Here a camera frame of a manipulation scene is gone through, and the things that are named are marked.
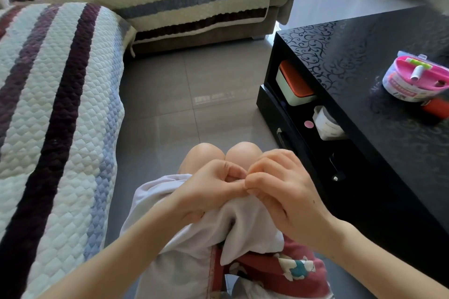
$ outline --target forearm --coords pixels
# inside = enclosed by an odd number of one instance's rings
[[[124,235],[46,291],[39,299],[121,298],[170,239],[185,226],[169,198]]]
[[[342,222],[341,243],[329,257],[379,299],[446,299],[449,290]]]

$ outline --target orange lid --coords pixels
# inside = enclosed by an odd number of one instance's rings
[[[295,68],[288,62],[288,60],[283,60],[279,65],[279,68],[287,81],[288,86],[296,97],[307,97],[312,96],[313,91],[302,79],[300,74],[295,70]]]

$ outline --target black coffee table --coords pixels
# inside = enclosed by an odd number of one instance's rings
[[[279,31],[257,105],[336,216],[449,287],[449,121],[384,90],[400,50],[449,66],[449,17],[414,7]],[[275,80],[284,59],[318,101],[286,103]],[[318,104],[349,140],[325,142],[304,126]]]

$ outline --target tile floor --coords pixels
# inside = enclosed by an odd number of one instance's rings
[[[295,0],[290,20],[276,30],[392,11],[416,0]],[[117,143],[118,174],[109,211],[106,245],[128,215],[135,189],[176,173],[199,142],[224,152],[240,141],[276,148],[255,104],[263,83],[273,35],[136,60],[120,86],[126,116]],[[336,298],[373,298],[339,266],[325,259]],[[127,293],[131,299],[135,285]]]

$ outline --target white container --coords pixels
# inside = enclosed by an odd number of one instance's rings
[[[282,94],[285,97],[285,100],[288,104],[295,107],[296,105],[301,105],[305,103],[309,103],[317,98],[317,96],[307,96],[307,97],[298,97],[296,96],[293,91],[291,90],[290,86],[287,83],[287,80],[285,79],[284,75],[282,74],[282,71],[278,69],[278,73],[276,75],[276,82],[278,83],[279,87],[281,88]]]
[[[343,140],[346,135],[335,120],[326,111],[323,106],[317,106],[313,109],[313,121],[318,130],[318,134],[323,141]]]

